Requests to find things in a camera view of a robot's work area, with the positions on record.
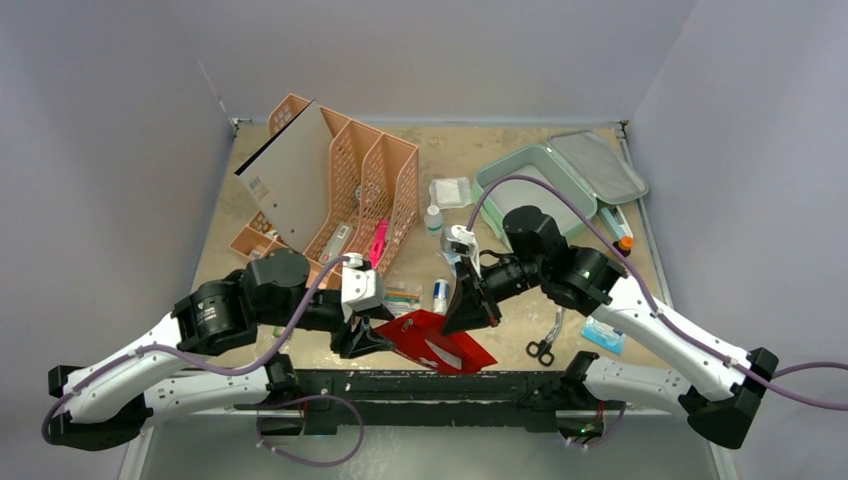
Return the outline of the blue white bandage roll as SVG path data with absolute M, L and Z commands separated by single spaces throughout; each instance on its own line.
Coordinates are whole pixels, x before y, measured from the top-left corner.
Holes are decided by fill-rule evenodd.
M 450 301 L 450 282 L 444 278 L 438 278 L 434 282 L 432 295 L 432 311 L 436 314 L 447 313 Z

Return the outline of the red first aid pouch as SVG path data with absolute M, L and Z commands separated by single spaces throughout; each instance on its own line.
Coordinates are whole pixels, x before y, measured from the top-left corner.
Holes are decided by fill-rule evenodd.
M 443 335 L 445 316 L 415 310 L 378 326 L 378 335 L 394 345 L 394 351 L 441 374 L 474 374 L 497 360 L 465 332 Z

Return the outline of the alcohol wipes bag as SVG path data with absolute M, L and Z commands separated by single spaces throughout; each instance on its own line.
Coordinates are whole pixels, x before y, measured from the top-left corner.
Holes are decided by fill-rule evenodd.
M 460 256 L 449 252 L 443 252 L 442 256 L 447 262 L 451 274 L 456 276 L 456 263 L 460 261 Z

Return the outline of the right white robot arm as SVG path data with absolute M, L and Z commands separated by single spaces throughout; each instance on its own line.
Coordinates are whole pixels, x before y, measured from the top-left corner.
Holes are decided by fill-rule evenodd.
M 771 379 L 778 366 L 772 352 L 746 351 L 696 326 L 642 291 L 634 274 L 603 252 L 569 245 L 555 220 L 535 206 L 510 211 L 503 226 L 511 250 L 488 266 L 480 263 L 472 231 L 454 225 L 442 232 L 443 251 L 458 257 L 443 335 L 498 325 L 500 302 L 538 287 L 557 306 L 614 327 L 668 366 L 630 365 L 580 351 L 561 381 L 569 404 L 620 401 L 662 410 L 684 416 L 716 445 L 742 446 L 765 394 L 743 371 Z

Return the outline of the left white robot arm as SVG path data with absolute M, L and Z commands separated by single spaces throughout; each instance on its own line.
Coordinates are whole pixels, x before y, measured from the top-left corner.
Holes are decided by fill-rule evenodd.
M 172 418 L 223 406 L 284 409 L 300 395 L 291 359 L 272 346 L 242 367 L 212 359 L 254 343 L 262 325 L 288 339 L 296 329 L 326 332 L 341 357 L 382 349 L 368 321 L 387 320 L 384 283 L 358 253 L 336 257 L 336 289 L 322 286 L 299 252 L 282 247 L 226 277 L 209 281 L 178 301 L 141 337 L 87 367 L 59 365 L 48 375 L 55 398 L 42 425 L 51 445 L 101 451 L 130 442 Z

